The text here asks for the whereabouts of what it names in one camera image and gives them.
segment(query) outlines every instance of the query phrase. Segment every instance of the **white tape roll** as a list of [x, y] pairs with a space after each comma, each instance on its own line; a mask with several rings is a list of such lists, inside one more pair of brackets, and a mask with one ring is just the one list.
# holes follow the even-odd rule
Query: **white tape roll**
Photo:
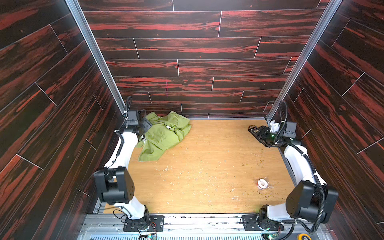
[[265, 179], [259, 179], [259, 181], [257, 181], [257, 186], [260, 189], [266, 189], [268, 187], [268, 183]]

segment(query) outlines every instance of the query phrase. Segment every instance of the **red and black wood wall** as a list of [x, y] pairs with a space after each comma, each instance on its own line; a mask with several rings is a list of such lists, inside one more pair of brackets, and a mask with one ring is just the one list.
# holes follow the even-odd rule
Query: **red and black wood wall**
[[339, 191], [329, 222], [339, 240], [384, 238], [383, 16], [382, 1], [344, 0], [285, 98]]
[[0, 9], [0, 239], [74, 239], [120, 112], [64, 0]]
[[124, 99], [158, 114], [265, 117], [327, 0], [79, 0]]

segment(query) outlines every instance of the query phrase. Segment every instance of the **yellow tape measure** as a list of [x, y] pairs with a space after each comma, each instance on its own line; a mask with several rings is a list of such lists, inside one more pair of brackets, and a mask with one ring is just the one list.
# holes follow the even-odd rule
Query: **yellow tape measure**
[[302, 233], [297, 236], [297, 240], [312, 240], [308, 234]]

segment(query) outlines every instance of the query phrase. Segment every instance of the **crumpled green fabric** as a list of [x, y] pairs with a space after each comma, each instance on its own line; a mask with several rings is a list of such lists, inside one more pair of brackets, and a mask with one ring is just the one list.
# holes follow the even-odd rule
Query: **crumpled green fabric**
[[151, 112], [146, 119], [152, 123], [152, 127], [145, 133], [146, 142], [139, 142], [136, 145], [136, 147], [144, 145], [139, 161], [157, 161], [165, 150], [176, 146], [191, 129], [189, 119], [174, 111], [165, 117], [158, 117], [155, 112]]

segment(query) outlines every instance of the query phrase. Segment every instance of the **clear plastic bag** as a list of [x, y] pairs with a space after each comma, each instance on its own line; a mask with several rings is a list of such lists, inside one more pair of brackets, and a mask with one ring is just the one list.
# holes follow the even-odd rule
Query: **clear plastic bag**
[[254, 181], [257, 185], [258, 191], [263, 191], [265, 189], [273, 188], [272, 185], [268, 181], [268, 177], [254, 179]]

